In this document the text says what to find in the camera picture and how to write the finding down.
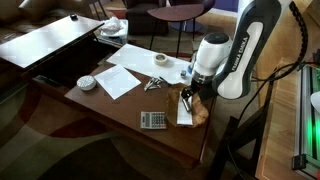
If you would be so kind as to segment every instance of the paper card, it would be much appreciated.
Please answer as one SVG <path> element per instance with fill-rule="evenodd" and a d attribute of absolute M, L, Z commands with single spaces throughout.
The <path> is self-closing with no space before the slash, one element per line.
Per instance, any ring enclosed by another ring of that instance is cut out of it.
<path fill-rule="evenodd" d="M 114 100 L 141 83 L 121 65 L 103 71 L 94 78 Z"/>
<path fill-rule="evenodd" d="M 188 102 L 190 106 L 192 105 L 192 96 L 188 99 Z M 186 108 L 183 105 L 181 93 L 179 96 L 179 102 L 178 102 L 178 119 L 177 124 L 181 125 L 192 125 L 192 112 L 187 112 Z"/>

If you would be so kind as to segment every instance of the calculator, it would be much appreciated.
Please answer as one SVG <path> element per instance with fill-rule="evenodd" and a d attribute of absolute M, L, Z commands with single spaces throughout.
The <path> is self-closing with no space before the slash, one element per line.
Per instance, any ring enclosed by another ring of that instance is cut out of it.
<path fill-rule="evenodd" d="M 167 129 L 165 112 L 141 112 L 142 129 Z"/>

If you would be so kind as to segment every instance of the wooden table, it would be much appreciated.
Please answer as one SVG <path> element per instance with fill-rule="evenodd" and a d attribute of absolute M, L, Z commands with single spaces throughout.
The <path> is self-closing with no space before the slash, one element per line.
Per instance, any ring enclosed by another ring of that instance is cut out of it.
<path fill-rule="evenodd" d="M 256 170 L 258 179 L 305 179 L 291 170 L 295 145 L 297 84 L 296 72 L 275 84 Z"/>
<path fill-rule="evenodd" d="M 47 59 L 63 48 L 93 33 L 103 22 L 69 16 L 0 45 L 0 57 L 22 68 Z"/>
<path fill-rule="evenodd" d="M 155 17 L 156 19 L 167 21 L 167 22 L 180 22 L 176 57 L 178 57 L 178 53 L 179 53 L 183 22 L 198 17 L 202 13 L 203 8 L 204 8 L 203 4 L 189 4 L 189 5 L 162 7 L 157 9 L 151 9 L 148 11 L 148 13 L 151 16 Z M 152 39 L 150 43 L 150 49 L 152 47 L 153 38 L 155 35 L 156 24 L 157 24 L 157 21 L 154 26 L 154 31 L 153 31 Z"/>
<path fill-rule="evenodd" d="M 150 53 L 152 54 L 154 52 L 131 46 L 132 45 L 127 44 L 120 48 L 120 52 L 116 52 L 110 59 L 119 60 L 120 58 L 120 61 L 121 59 L 125 60 L 127 59 L 125 53 L 132 50 L 127 54 L 131 57 L 131 60 L 137 58 L 141 61 L 146 61 L 145 64 L 148 64 L 148 62 L 152 60 L 149 57 L 152 57 Z M 175 58 L 170 58 L 170 61 L 187 63 Z M 172 62 L 169 64 L 170 66 L 177 66 Z M 94 70 L 92 75 L 96 75 L 113 66 L 114 64 L 106 63 Z M 186 167 L 194 167 L 200 163 L 207 137 L 208 121 L 203 126 L 197 128 L 174 127 L 168 122 L 168 128 L 165 130 L 141 129 L 141 111 L 166 111 L 168 87 L 162 85 L 160 89 L 145 92 L 144 85 L 149 81 L 150 77 L 132 70 L 129 72 L 139 79 L 141 84 L 116 100 L 113 100 L 99 84 L 96 88 L 88 92 L 74 87 L 65 97 L 85 107 L 96 120 L 105 124 L 107 127 L 169 155 Z M 206 103 L 206 105 L 210 111 L 212 102 L 210 101 Z"/>

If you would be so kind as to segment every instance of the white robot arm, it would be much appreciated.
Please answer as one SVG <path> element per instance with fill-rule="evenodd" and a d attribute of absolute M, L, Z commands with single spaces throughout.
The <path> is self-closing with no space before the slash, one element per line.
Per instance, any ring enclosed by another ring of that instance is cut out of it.
<path fill-rule="evenodd" d="M 201 99 L 237 99 L 250 91 L 251 73 L 272 30 L 292 0 L 240 0 L 233 43 L 223 33 L 205 37 L 192 71 Z"/>

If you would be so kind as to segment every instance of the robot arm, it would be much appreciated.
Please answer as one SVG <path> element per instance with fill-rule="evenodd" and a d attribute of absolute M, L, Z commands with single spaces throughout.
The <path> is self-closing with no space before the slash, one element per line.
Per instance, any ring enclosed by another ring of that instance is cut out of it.
<path fill-rule="evenodd" d="M 222 60 L 210 59 L 209 56 L 196 60 L 195 65 L 219 61 L 211 86 L 203 86 L 198 92 L 201 100 L 214 95 L 237 99 L 249 93 L 253 67 L 276 23 L 291 1 L 240 0 L 235 37 L 229 56 Z M 193 75 L 201 74 L 201 70 L 197 72 L 197 68 L 194 71 Z"/>

